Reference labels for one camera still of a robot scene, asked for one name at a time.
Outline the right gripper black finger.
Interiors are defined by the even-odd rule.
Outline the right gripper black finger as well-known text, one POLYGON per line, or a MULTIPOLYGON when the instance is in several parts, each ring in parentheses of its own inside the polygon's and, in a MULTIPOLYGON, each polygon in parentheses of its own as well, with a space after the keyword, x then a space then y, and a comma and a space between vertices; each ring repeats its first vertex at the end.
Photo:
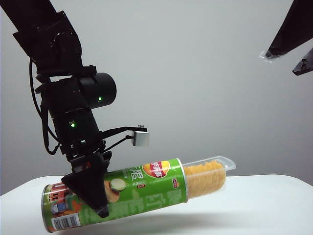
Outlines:
POLYGON ((266 51, 267 58, 287 54, 313 38, 313 2, 294 0, 275 38, 266 51))
POLYGON ((301 59, 292 72, 299 76, 313 71, 313 48, 301 59))

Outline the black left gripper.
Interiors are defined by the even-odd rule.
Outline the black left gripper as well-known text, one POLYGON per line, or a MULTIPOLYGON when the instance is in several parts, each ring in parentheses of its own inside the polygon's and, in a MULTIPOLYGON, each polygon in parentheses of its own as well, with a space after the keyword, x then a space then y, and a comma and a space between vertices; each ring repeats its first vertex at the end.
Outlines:
POLYGON ((112 158, 112 152, 104 150, 103 132, 78 138, 61 144, 61 153, 72 166, 72 172, 62 182, 92 208, 101 218, 109 216, 109 206, 104 186, 104 175, 112 158))

